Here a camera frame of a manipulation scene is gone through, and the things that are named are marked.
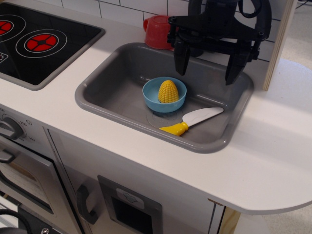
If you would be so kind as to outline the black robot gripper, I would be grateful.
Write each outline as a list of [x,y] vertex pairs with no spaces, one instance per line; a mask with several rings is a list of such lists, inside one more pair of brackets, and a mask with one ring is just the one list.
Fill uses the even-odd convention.
[[264,1],[253,0],[253,13],[241,0],[209,0],[204,11],[200,0],[189,2],[188,15],[169,17],[168,42],[174,48],[175,69],[185,75],[191,49],[230,55],[225,81],[235,83],[246,64],[259,55],[264,41]]

